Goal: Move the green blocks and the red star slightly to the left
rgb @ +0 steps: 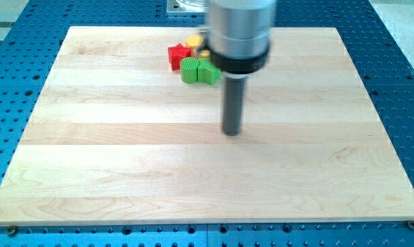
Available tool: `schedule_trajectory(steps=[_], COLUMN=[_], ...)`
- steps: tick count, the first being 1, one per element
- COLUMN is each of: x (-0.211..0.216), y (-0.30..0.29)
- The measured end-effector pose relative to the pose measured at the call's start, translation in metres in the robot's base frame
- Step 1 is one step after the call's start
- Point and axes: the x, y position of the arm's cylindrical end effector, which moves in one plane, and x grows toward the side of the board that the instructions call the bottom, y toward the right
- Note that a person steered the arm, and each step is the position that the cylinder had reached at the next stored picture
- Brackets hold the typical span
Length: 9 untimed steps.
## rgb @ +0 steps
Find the black pusher mount ring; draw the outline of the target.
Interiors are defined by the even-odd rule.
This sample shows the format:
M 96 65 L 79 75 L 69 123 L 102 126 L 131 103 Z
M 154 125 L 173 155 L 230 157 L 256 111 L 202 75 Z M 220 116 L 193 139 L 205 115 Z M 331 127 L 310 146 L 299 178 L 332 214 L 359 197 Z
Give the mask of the black pusher mount ring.
M 216 52 L 210 44 L 209 50 L 212 64 L 223 72 L 237 75 L 251 74 L 262 69 L 269 57 L 269 45 L 262 54 L 243 60 L 223 56 Z

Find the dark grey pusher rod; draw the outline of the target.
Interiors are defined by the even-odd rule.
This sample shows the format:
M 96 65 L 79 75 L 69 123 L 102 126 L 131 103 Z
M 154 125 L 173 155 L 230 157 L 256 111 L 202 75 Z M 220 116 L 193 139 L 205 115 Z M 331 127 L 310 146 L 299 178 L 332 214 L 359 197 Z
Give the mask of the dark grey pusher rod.
M 222 131 L 228 136 L 241 132 L 245 83 L 246 77 L 225 77 L 224 80 Z

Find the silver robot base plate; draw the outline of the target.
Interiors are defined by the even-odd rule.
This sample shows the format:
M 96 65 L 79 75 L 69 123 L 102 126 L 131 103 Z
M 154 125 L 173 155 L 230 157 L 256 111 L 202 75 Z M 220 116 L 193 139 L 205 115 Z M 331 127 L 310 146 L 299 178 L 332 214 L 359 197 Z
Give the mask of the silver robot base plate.
M 204 15 L 207 11 L 208 0 L 166 0 L 168 15 Z

